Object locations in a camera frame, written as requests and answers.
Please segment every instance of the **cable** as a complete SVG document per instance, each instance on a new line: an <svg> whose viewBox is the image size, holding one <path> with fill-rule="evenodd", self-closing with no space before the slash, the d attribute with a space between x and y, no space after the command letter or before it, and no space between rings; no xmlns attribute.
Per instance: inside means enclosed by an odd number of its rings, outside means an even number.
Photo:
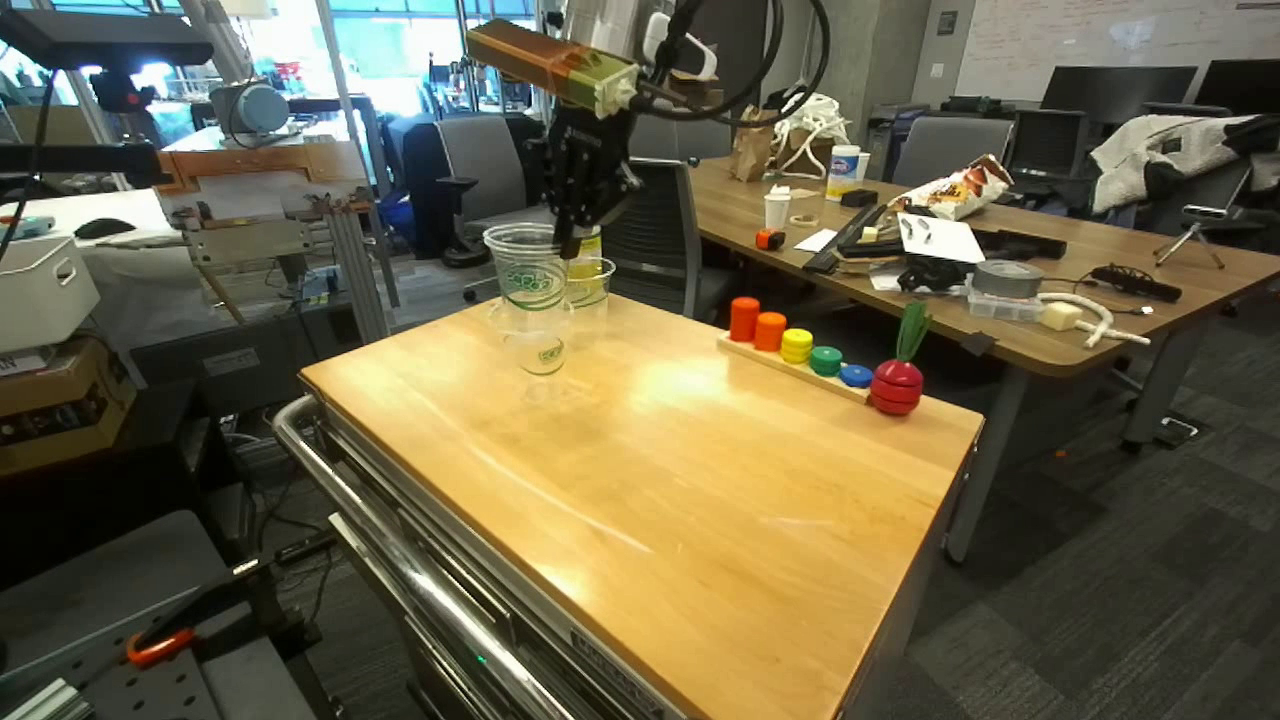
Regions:
<svg viewBox="0 0 1280 720"><path fill-rule="evenodd" d="M769 28L769 47L766 60L755 63L751 79L744 86L737 86L730 99L721 99L717 109L701 109L701 111L674 111L674 109L657 109L657 104L639 104L639 111L647 116L666 116L666 121L724 121L724 111L737 111L744 99L751 99L751 93L761 86L761 79L769 77L769 66L775 63L775 52L786 45L786 6L779 0L769 0L772 6L772 28Z"/></svg>
<svg viewBox="0 0 1280 720"><path fill-rule="evenodd" d="M766 121L724 121L730 111L737 111L769 77L769 66L775 63L775 52L779 52L779 35L786 35L786 4L772 0L772 35L769 35L769 52L751 77L751 82L744 82L731 99L724 99L721 109L704 109L704 111L669 111L669 109L645 109L647 116L666 116L666 121L721 121L721 122L737 122L737 129L772 129L775 121L787 121L798 116L810 95L821 86L821 79L828 77L828 60L831 60L831 15L825 6L825 0L810 0L813 15L818 15L818 30L821 30L821 54L818 54L818 66L813 66L813 79L787 95L772 116Z"/></svg>
<svg viewBox="0 0 1280 720"><path fill-rule="evenodd" d="M687 35L695 12L704 6L704 0L681 0L674 21L669 21L669 41L657 47L654 54L654 82L666 82L669 71L677 66L677 54L681 54L681 41Z"/></svg>
<svg viewBox="0 0 1280 720"><path fill-rule="evenodd" d="M1075 319L1075 326L1087 330L1086 348L1097 348L1106 336L1114 339L1128 339L1128 342L1151 342L1148 336L1140 330L1124 330L1124 326L1114 326L1118 324L1118 312L1099 299L1087 299L1087 295L1075 295L1075 293L1042 293L1036 295L1042 304L1075 304L1075 309L1087 309L1097 319Z"/></svg>
<svg viewBox="0 0 1280 720"><path fill-rule="evenodd" d="M41 147L43 147L43 131L47 131L53 82L58 82L58 66L53 66L47 79L43 79L41 116L38 116L38 139L33 139L33 157L27 157L27 176L26 176L26 184L22 184L15 212L14 212L9 228L3 228L0 259L3 259L15 228L26 223L27 197L33 197L38 173L41 173Z"/></svg>

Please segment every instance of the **paper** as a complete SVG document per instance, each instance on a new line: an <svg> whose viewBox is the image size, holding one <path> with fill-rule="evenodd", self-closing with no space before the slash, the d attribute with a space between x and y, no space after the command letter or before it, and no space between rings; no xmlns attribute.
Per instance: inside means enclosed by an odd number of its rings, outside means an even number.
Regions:
<svg viewBox="0 0 1280 720"><path fill-rule="evenodd" d="M958 264L988 259L968 223L938 220L938 217L900 217L897 232L907 254L938 254Z"/></svg>
<svg viewBox="0 0 1280 720"><path fill-rule="evenodd" d="M875 270L875 275L872 275L872 293L900 293L897 275L900 275L900 270Z"/></svg>
<svg viewBox="0 0 1280 720"><path fill-rule="evenodd" d="M831 235L838 235L831 228L821 228L821 232L806 235L798 248L800 248L800 250L821 250L821 248L831 244Z"/></svg>

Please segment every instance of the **wooden tabletop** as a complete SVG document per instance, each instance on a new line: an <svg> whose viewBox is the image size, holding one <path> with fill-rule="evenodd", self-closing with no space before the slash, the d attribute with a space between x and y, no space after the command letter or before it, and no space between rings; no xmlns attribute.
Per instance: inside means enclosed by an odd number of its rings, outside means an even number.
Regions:
<svg viewBox="0 0 1280 720"><path fill-rule="evenodd" d="M798 244L818 228L842 228L851 212L813 191L810 201L794 204L798 220L787 223L787 244L779 250L755 250L751 241L766 212L766 188L769 184L731 180L730 161L704 161L691 173L695 223L713 244L744 250L755 264L806 275L800 268L813 250L800 250ZM1207 259L1207 250L1198 244L1180 248L1164 268L1155 268L1151 250L1168 248L1172 235L1151 235L1151 232L1131 232L1131 228L1094 223L1073 217L1049 217L1049 212L1010 207L1010 204L982 207L977 217L968 217L968 223L1066 241L1070 250L1060 259L1036 259L1036 268L1044 270L1044 286L1052 293L1075 286L1082 295L1094 295L1118 309L1122 312L1118 326L1144 330L1144 336L1159 336L1280 275L1280 254L1215 248L1229 264L1221 270ZM907 295L875 293L867 279L875 264L885 259L843 259L838 275L806 275L806 279L843 293L856 304L900 312ZM1185 286L1185 295L1178 304L1151 304L1155 309L1151 316L1124 316L1148 299L1075 284L1099 264L1144 268L1148 275ZM930 295L930 312L933 312L933 330L950 339L988 336L998 358L1030 369L1036 374L1075 374L1107 365L1124 348L1122 339L1086 348L1086 330L1049 330L1042 324L991 319L991 316L968 312L968 304L958 295Z"/></svg>
<svg viewBox="0 0 1280 720"><path fill-rule="evenodd" d="M577 319L553 399L491 304L305 385L662 689L730 720L842 709L982 430L941 399L888 421L622 295Z"/></svg>

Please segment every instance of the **bag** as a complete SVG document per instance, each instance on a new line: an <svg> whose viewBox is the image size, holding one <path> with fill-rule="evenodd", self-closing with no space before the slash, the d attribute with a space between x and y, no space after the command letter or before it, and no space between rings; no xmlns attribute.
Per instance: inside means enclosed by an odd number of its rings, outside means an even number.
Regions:
<svg viewBox="0 0 1280 720"><path fill-rule="evenodd" d="M798 176L828 176L831 147L847 139L842 99L813 93L787 121L779 121L772 166Z"/></svg>
<svg viewBox="0 0 1280 720"><path fill-rule="evenodd" d="M769 161L772 161L772 122L761 122L769 121L769 111L761 109L744 109L744 129L731 131L731 180L740 184L755 184L766 173L769 173Z"/></svg>

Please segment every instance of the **plastic bin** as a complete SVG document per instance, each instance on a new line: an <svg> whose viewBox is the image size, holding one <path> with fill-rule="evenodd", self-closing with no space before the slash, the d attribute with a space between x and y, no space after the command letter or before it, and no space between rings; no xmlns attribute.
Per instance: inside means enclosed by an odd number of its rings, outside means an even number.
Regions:
<svg viewBox="0 0 1280 720"><path fill-rule="evenodd" d="M0 354L70 339L98 309L76 241L15 241L0 259Z"/></svg>

